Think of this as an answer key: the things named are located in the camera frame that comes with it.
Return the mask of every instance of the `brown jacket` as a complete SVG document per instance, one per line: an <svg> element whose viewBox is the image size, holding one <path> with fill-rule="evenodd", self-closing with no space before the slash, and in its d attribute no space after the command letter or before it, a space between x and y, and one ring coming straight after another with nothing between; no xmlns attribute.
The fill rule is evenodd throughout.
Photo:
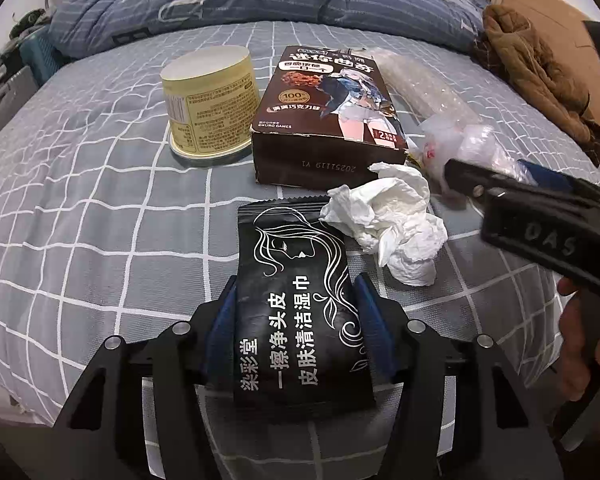
<svg viewBox="0 0 600 480"><path fill-rule="evenodd" d="M490 5L482 16L478 62L506 80L533 107L575 140L600 165L600 126L589 110L589 90L554 59L533 24L509 7Z"/></svg>

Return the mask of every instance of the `wet wipe packet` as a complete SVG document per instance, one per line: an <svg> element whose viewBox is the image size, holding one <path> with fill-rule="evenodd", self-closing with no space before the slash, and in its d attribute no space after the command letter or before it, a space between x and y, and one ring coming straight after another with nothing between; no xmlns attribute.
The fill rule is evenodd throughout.
<svg viewBox="0 0 600 480"><path fill-rule="evenodd" d="M328 197L238 209L234 399L277 420L374 405L342 234Z"/></svg>

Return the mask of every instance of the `gray checkered bedsheet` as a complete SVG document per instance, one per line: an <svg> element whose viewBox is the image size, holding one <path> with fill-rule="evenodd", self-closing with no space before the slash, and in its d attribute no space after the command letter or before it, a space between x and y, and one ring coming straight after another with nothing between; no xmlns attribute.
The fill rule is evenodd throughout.
<svg viewBox="0 0 600 480"><path fill-rule="evenodd" d="M167 145L158 76L203 46L246 45L264 90L288 44L380 46L412 56L451 85L513 156L600 183L577 145L467 57L418 41L323 25L257 22L139 41L63 68L0 133L0 384L51 423L101 341L158 335L216 298L237 269L236 209L307 192L254 182L250 156L186 168ZM394 95L405 130L416 118ZM448 229L436 283L411 288L379 272L353 244L350 273L445 336L491 334L530 383L556 357L560 302L554 277L478 238L480 214L432 197ZM231 394L202 389L201 406L225 478L358 479L373 474L400 386L376 383L372 412L298 426L238 421ZM146 382L146 440L161 474ZM441 451L451 446L448 381ZM343 438L355 434L356 439Z"/></svg>

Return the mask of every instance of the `metal screw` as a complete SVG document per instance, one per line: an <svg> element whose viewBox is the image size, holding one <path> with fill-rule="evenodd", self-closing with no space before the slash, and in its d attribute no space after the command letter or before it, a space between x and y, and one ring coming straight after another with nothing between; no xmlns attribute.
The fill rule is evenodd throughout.
<svg viewBox="0 0 600 480"><path fill-rule="evenodd" d="M493 346L493 339L486 334L480 334L478 336L478 345L482 348L491 348Z"/></svg>
<svg viewBox="0 0 600 480"><path fill-rule="evenodd" d="M191 325L186 321L180 321L171 327L173 333L175 335L183 335L186 334L189 330L191 330Z"/></svg>
<svg viewBox="0 0 600 480"><path fill-rule="evenodd" d="M115 350L120 346L120 343L122 343L122 339L117 335L113 335L104 342L104 348L107 350Z"/></svg>
<svg viewBox="0 0 600 480"><path fill-rule="evenodd" d="M416 334L423 333L426 327L427 326L419 319L412 319L410 322L407 323L407 328Z"/></svg>

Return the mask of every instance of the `white tissue paper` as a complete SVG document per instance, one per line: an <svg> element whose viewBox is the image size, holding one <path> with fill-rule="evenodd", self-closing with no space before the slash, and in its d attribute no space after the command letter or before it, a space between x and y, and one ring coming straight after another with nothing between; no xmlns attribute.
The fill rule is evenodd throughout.
<svg viewBox="0 0 600 480"><path fill-rule="evenodd" d="M355 189L329 190L320 219L355 238L365 254L378 254L396 280L432 285L433 258L446 242L442 219L427 213L429 184L415 168L376 162L378 179Z"/></svg>

